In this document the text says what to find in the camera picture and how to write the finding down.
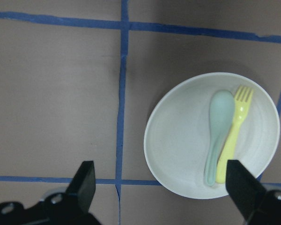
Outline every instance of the white plate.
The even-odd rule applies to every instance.
[[[209,103],[217,90],[235,94],[239,85],[254,88],[241,126],[235,158],[258,177],[268,166],[280,137],[277,109],[254,81],[231,73],[190,78],[169,91],[153,110],[145,131],[144,152],[155,178],[168,190],[189,198],[227,195],[225,184],[207,186],[203,172],[209,148]]]

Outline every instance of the yellow fork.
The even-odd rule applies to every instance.
[[[229,134],[217,164],[215,178],[217,183],[225,183],[227,161],[229,159],[233,159],[234,157],[234,150],[237,143],[239,129],[248,115],[253,92],[254,91],[252,88],[240,85],[234,96],[235,112]]]

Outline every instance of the metal bolt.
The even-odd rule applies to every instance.
[[[61,201],[62,201],[62,195],[61,194],[57,194],[51,199],[52,204],[57,204]]]
[[[12,212],[14,209],[15,205],[13,203],[9,203],[1,210],[1,213],[5,215]]]
[[[276,197],[276,199],[280,200],[281,201],[281,191],[276,191],[274,193],[274,196]]]

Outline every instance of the spoon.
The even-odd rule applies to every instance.
[[[210,146],[204,170],[207,185],[215,183],[216,164],[232,124],[235,110],[234,98],[227,90],[217,91],[209,106]]]

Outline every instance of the fork handle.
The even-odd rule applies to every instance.
[[[230,128],[228,137],[226,139],[225,145],[223,147],[221,156],[217,164],[215,178],[215,181],[217,183],[223,184],[226,181],[227,162],[229,159],[233,159],[234,157],[234,151],[237,143],[240,126],[241,124],[239,123],[233,123]]]

